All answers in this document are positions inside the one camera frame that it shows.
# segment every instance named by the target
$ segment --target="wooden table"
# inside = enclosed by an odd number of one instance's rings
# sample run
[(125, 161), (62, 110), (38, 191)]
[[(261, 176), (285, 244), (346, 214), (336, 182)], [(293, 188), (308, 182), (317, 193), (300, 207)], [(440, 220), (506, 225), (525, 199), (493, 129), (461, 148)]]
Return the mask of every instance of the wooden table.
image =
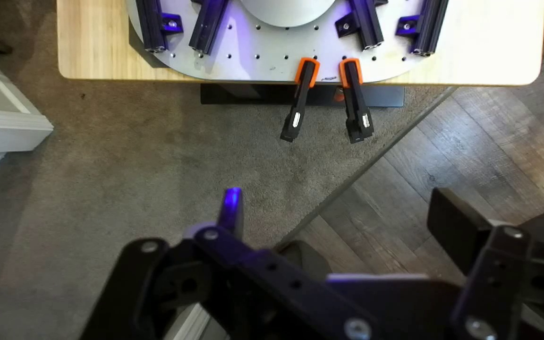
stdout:
[[(151, 69), (128, 46), (125, 0), (57, 0), (70, 80), (198, 82)], [(389, 86), (525, 86), (542, 59), (544, 0), (449, 0), (438, 54)]]

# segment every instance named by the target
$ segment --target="screw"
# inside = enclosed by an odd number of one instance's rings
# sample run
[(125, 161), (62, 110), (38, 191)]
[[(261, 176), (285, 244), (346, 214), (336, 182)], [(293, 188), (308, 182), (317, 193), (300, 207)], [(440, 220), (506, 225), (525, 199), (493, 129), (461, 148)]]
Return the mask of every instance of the screw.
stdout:
[(140, 250), (142, 254), (153, 254), (157, 248), (159, 248), (157, 242), (143, 242)]
[(508, 235), (508, 237), (512, 237), (512, 239), (517, 239), (517, 241), (523, 239), (523, 233), (517, 231), (517, 229), (504, 227), (502, 231), (504, 231), (504, 235)]
[(347, 320), (344, 331), (346, 331), (346, 337), (349, 340), (368, 340), (370, 339), (370, 327), (364, 320)]
[(465, 329), (472, 339), (497, 340), (495, 329), (487, 326), (483, 320), (466, 318)]
[(217, 231), (206, 231), (202, 237), (204, 237), (204, 241), (217, 241), (219, 233)]

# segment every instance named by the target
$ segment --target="wooden floor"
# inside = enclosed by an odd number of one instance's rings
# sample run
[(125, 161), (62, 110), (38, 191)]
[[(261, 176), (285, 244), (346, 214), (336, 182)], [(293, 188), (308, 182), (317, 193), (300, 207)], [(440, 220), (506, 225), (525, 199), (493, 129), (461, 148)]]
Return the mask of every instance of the wooden floor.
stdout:
[(483, 216), (544, 212), (544, 65), (529, 88), (463, 88), (293, 239), (338, 273), (427, 273), (463, 282), (425, 229), (432, 188)]

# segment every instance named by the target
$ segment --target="black machine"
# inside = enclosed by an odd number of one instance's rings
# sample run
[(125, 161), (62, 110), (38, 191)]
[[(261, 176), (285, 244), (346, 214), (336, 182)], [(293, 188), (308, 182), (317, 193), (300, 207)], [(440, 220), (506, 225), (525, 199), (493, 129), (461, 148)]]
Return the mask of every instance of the black machine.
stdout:
[(544, 216), (491, 227), (436, 190), (429, 231), (466, 275), (463, 288), (425, 276), (329, 276), (242, 235), (242, 191), (225, 193), (215, 225), (170, 248), (128, 244), (83, 339), (162, 339), (177, 312), (200, 305), (230, 339), (544, 339)]

